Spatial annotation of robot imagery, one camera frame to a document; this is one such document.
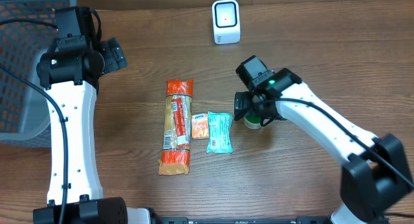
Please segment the red cracker sleeve package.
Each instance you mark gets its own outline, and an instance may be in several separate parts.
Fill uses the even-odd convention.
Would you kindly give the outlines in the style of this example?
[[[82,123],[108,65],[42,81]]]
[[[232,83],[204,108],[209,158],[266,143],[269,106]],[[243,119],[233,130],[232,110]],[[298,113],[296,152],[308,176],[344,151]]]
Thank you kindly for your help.
[[[193,80],[168,80],[159,175],[190,172]]]

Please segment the green lid jar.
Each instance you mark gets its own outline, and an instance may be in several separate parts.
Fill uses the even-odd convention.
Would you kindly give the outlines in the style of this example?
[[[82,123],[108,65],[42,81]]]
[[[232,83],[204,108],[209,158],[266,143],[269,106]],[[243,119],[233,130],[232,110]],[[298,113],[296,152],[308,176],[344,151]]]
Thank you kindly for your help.
[[[261,118],[260,117],[250,117],[250,116],[244,116],[243,122],[245,126],[249,129],[260,129],[261,126]]]

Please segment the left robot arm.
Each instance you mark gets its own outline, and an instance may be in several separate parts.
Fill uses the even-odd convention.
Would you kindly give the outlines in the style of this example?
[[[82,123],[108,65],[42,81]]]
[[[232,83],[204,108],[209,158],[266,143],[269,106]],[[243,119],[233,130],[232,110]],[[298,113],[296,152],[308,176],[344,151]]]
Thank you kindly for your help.
[[[51,132],[51,177],[47,207],[34,223],[152,223],[149,208],[128,208],[123,198],[105,198],[94,147],[94,107],[99,78],[127,67],[115,38],[102,41],[93,8],[55,11],[58,37],[36,67],[46,94]]]

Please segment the small orange tissue pack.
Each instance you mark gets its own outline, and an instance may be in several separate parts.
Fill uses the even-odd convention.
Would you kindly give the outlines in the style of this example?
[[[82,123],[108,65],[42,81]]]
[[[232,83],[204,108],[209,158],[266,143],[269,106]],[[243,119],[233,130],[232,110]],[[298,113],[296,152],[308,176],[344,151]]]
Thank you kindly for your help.
[[[209,126],[208,126],[208,114],[201,113],[191,117],[191,136],[192,139],[208,139]]]

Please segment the teal wet wipes pack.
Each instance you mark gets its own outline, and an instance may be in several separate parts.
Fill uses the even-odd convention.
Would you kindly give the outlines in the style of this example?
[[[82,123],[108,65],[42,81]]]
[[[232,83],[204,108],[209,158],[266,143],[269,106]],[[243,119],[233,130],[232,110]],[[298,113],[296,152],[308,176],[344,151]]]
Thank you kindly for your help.
[[[208,112],[209,141],[207,153],[232,153],[230,132],[233,117],[230,113]]]

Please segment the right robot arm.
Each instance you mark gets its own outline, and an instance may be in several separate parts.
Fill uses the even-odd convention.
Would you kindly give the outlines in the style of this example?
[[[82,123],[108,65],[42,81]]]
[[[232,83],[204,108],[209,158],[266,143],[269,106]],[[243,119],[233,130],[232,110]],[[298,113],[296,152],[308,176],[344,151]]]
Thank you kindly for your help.
[[[387,209],[413,191],[402,142],[378,137],[319,99],[287,68],[276,72],[256,56],[235,70],[246,86],[234,98],[234,119],[257,117],[262,127],[289,120],[319,143],[341,168],[341,206],[325,223],[388,223]]]

